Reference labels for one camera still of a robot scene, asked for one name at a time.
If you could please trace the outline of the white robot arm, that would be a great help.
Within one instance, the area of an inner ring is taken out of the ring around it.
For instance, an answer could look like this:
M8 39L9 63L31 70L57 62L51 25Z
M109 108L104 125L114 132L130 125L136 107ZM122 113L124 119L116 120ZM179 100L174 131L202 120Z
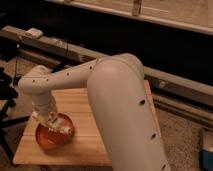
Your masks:
M32 98L33 115L57 132L71 129L59 117L54 90L85 88L114 171L171 171L162 138L147 102L144 66L124 53L58 72L38 65L18 82Z

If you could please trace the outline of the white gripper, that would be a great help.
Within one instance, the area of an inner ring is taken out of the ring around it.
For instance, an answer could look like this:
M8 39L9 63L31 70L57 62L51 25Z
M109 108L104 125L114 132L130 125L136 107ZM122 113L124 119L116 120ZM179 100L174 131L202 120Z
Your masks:
M56 101L53 96L45 100L42 104L33 102L32 116L38 120L41 125L48 127L47 120L55 118L57 114ZM57 116L52 124L54 129L58 129L64 124L64 118L62 116Z

